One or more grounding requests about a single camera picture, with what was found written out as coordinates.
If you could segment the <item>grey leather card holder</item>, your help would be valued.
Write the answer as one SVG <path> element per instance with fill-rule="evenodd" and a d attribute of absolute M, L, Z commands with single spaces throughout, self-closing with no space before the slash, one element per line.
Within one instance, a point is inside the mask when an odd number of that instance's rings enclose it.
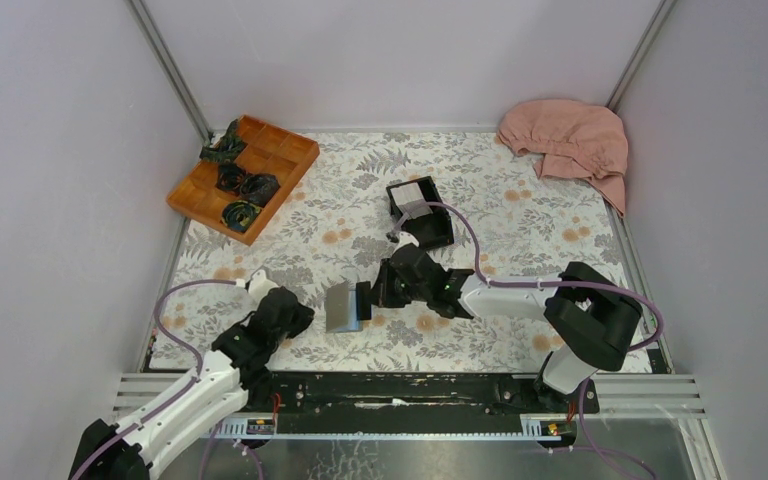
<path fill-rule="evenodd" d="M 355 285 L 343 282 L 327 290 L 324 304 L 327 333 L 355 333 L 362 330 L 355 313 Z"/>

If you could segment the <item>black card tray box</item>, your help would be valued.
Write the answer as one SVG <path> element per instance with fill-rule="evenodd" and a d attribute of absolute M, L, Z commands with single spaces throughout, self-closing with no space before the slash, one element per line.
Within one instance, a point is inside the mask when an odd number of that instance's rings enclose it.
<path fill-rule="evenodd" d="M 397 233 L 412 235 L 426 251 L 454 244 L 451 216 L 430 176 L 390 185 L 386 193 Z"/>

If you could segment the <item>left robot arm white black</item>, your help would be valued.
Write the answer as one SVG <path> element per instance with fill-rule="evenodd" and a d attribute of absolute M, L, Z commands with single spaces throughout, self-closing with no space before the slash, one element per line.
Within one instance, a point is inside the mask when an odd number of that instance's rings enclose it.
<path fill-rule="evenodd" d="M 195 367 L 118 422 L 98 419 L 84 430 L 70 478 L 158 479 L 226 417 L 267 404 L 269 360 L 310 326 L 314 311 L 285 287 L 249 293 L 255 309 L 219 334 Z"/>

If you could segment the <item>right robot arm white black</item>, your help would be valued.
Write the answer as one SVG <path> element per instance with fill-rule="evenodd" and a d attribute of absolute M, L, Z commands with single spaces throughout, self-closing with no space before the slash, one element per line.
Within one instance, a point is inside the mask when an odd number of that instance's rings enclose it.
<path fill-rule="evenodd" d="M 535 402 L 549 412 L 567 405 L 593 374 L 622 369 L 643 314 L 638 297 L 583 262 L 548 279 L 492 279 L 474 269 L 445 268 L 412 244 L 382 260 L 374 282 L 350 287 L 347 299 L 354 322 L 371 319 L 375 307 L 414 302 L 448 319 L 543 319 L 563 341 L 533 386 Z"/>

